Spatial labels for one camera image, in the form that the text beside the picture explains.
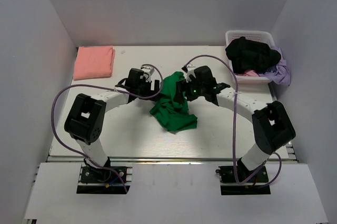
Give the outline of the green t shirt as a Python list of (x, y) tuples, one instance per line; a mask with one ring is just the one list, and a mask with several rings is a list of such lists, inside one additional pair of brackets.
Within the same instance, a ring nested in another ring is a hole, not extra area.
[(197, 117), (190, 114), (188, 103), (177, 108), (173, 104), (176, 82), (182, 75), (184, 75), (182, 72), (174, 72), (164, 78), (160, 98), (150, 110), (150, 114), (156, 118), (159, 124), (171, 133), (197, 127)]

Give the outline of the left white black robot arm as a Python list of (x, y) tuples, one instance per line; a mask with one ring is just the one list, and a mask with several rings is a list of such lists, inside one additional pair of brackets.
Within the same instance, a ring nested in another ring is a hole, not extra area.
[(76, 96), (64, 129), (79, 144), (85, 162), (94, 167), (93, 175), (99, 181), (107, 181), (111, 176), (109, 158), (100, 142), (105, 114), (137, 98), (155, 100), (160, 93), (159, 80), (155, 80), (154, 89), (151, 88), (151, 77), (155, 70), (150, 64), (142, 65), (139, 69), (132, 68), (128, 77), (119, 81), (115, 88), (94, 96)]

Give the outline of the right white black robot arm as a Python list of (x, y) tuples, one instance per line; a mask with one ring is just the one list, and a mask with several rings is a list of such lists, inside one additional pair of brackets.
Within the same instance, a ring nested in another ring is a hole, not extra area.
[(217, 83), (208, 66), (185, 66), (182, 69), (186, 75), (176, 83), (175, 102), (204, 97), (206, 101), (231, 109), (252, 123), (255, 143), (236, 163), (242, 180), (252, 180), (257, 168), (295, 137), (295, 129), (279, 101), (263, 103), (239, 94), (230, 85)]

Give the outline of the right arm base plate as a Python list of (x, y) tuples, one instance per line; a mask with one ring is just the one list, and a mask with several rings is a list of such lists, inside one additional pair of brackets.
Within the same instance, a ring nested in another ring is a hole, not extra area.
[[(215, 170), (215, 173), (220, 176), (220, 181), (224, 184), (236, 183), (234, 177), (234, 168), (233, 166), (219, 166)], [(245, 173), (242, 169), (237, 168), (237, 175), (239, 181), (246, 179), (251, 173)], [(266, 168), (263, 167), (257, 174), (254, 175), (247, 183), (267, 183), (269, 182), (269, 177), (267, 175)]]

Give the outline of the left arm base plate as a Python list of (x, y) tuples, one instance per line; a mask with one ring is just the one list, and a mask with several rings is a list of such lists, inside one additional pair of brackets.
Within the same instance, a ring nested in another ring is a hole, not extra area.
[[(127, 166), (113, 166), (112, 169), (119, 173), (119, 176), (123, 179), (124, 183), (131, 182), (132, 180), (132, 167)], [(82, 184), (122, 184), (117, 175), (111, 171), (107, 171), (107, 178), (97, 178), (87, 166), (81, 168), (81, 174), (79, 182)]]

